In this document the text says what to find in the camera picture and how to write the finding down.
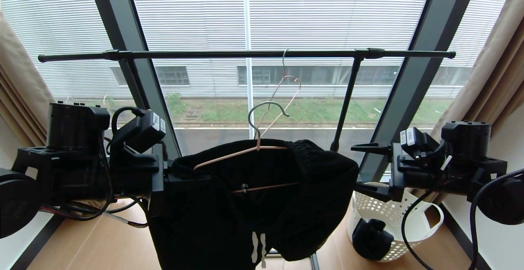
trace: clothes hanger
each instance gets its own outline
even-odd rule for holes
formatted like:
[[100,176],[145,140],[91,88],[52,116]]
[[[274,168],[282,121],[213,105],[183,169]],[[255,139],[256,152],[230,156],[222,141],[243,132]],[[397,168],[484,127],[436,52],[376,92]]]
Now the clothes hanger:
[[[284,81],[285,78],[287,77],[291,77],[291,78],[294,78],[293,82],[296,83],[296,81],[299,82],[299,86],[298,86],[298,90],[296,90],[295,94],[293,95],[293,98],[291,98],[291,100],[289,101],[289,103],[286,105],[286,107],[284,108],[284,111],[286,111],[288,109],[288,107],[290,106],[290,104],[293,102],[293,100],[296,98],[296,95],[298,95],[298,93],[300,92],[300,88],[302,87],[302,81],[300,81],[299,78],[296,78],[292,75],[286,75],[286,64],[284,62],[285,58],[286,58],[286,52],[288,51],[289,49],[286,49],[284,50],[284,54],[282,55],[282,78],[280,79],[280,82],[277,84],[277,88],[275,89],[275,91],[273,92],[273,94],[271,95],[271,98],[269,99],[270,101],[273,100],[275,94],[277,94],[277,91],[278,89],[280,88],[280,85],[282,84],[282,82]],[[260,121],[258,121],[258,125],[257,125],[257,128],[260,128],[260,124],[262,123],[262,120],[264,119],[264,116],[266,115],[266,113],[269,112],[269,108],[271,107],[271,104],[269,104],[267,106],[267,111],[265,111],[263,114],[262,114],[262,117],[260,117]],[[273,124],[275,124],[275,122],[281,117],[282,113],[279,113],[279,115],[271,122],[271,124],[269,124],[269,126],[264,130],[264,132],[262,133],[262,135],[260,135],[260,137],[262,137],[268,130],[269,128],[271,128],[271,126],[273,126]]]
[[287,114],[286,111],[284,111],[284,108],[280,104],[278,104],[277,102],[264,101],[264,102],[262,102],[260,104],[257,104],[255,107],[251,108],[249,113],[247,113],[247,121],[248,121],[249,125],[252,126],[255,129],[256,134],[257,134],[257,145],[255,147],[251,147],[251,148],[246,149],[246,150],[238,151],[238,152],[235,152],[233,154],[229,154],[229,155],[226,155],[226,156],[222,156],[222,157],[219,157],[219,158],[208,160],[206,162],[202,162],[200,164],[197,164],[193,168],[193,170],[196,170],[196,169],[198,169],[200,167],[206,166],[206,165],[208,165],[210,163],[214,163],[214,162],[218,162],[218,161],[221,161],[221,160],[224,160],[224,159],[232,158],[232,157],[238,156],[240,154],[245,154],[245,153],[248,153],[248,152],[251,152],[251,151],[258,151],[260,149],[287,149],[286,147],[281,147],[281,146],[261,146],[260,145],[260,130],[257,127],[255,127],[255,125],[251,121],[251,113],[253,113],[253,111],[257,107],[260,107],[260,106],[262,106],[264,104],[275,104],[275,105],[277,105],[281,109],[283,115],[289,116],[289,114]]

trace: white wall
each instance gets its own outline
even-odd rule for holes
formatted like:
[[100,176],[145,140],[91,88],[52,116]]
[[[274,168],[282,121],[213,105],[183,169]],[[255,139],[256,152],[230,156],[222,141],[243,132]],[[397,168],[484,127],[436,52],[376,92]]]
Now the white wall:
[[[0,167],[10,169],[21,143],[0,117]],[[39,212],[33,220],[17,233],[0,239],[0,270],[10,269],[34,237],[51,219],[51,214]]]
[[[508,172],[524,168],[524,105],[504,122],[492,137],[489,156],[508,162]],[[465,197],[449,195],[444,206],[462,230],[470,234],[470,203]],[[502,225],[488,219],[477,209],[477,236],[479,253],[493,270],[522,269],[524,225]]]

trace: basket handle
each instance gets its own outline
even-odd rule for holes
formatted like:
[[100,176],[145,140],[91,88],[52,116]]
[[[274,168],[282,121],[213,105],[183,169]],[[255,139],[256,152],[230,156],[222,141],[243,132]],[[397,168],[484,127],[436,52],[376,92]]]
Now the basket handle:
[[442,225],[442,223],[444,223],[444,212],[442,212],[442,209],[438,205],[436,205],[434,203],[430,203],[430,205],[433,205],[436,208],[436,210],[440,214],[440,220],[438,220],[438,223],[436,223],[436,225],[434,225],[433,227],[431,227],[429,229],[429,231],[427,232],[427,234],[424,237],[424,239],[426,239],[426,238],[430,237],[431,235],[433,235],[435,233],[435,231],[437,231],[440,228],[440,225]]

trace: wooden floor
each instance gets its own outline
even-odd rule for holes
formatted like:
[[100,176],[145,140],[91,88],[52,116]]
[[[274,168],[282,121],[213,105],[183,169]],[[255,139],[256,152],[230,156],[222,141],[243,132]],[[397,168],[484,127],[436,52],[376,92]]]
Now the wooden floor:
[[[113,208],[125,205],[119,201]],[[119,213],[120,216],[143,222],[140,208]],[[436,270],[464,270],[470,261],[447,227],[440,229],[427,241],[417,246],[416,252]],[[411,270],[423,269],[411,254],[389,263],[369,261],[353,249],[346,231],[346,218],[318,250],[322,270]],[[279,257],[268,257],[269,270],[308,270],[309,259],[287,262]],[[148,229],[135,229],[102,216],[92,221],[66,220],[34,259],[29,270],[155,270],[160,269]]]

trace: black baseboard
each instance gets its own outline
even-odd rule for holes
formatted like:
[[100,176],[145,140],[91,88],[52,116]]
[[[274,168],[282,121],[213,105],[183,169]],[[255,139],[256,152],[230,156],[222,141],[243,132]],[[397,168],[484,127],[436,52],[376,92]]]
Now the black baseboard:
[[32,240],[26,250],[18,257],[11,270],[25,270],[29,267],[31,262],[36,258],[43,246],[47,243],[49,238],[62,224],[63,217],[54,215],[49,222],[42,228],[38,235]]
[[[444,212],[444,224],[446,224],[447,228],[455,239],[458,241],[462,249],[466,252],[468,257],[470,259],[472,258],[472,252],[473,252],[473,245],[471,244],[470,239],[462,231],[462,228],[457,224],[453,216],[448,212],[446,208],[444,208],[444,205],[440,204],[439,207],[442,209],[442,212]],[[482,255],[479,254],[479,260],[477,261],[477,270],[492,270],[490,266],[486,263]]]

